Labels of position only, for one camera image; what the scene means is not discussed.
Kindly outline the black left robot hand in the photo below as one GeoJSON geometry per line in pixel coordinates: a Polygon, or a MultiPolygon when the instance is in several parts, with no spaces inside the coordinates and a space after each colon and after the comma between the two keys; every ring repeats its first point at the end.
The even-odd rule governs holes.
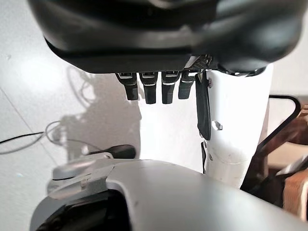
{"type": "Polygon", "coordinates": [[[30,0],[48,47],[94,74],[251,74],[289,54],[305,0],[30,0]]]}

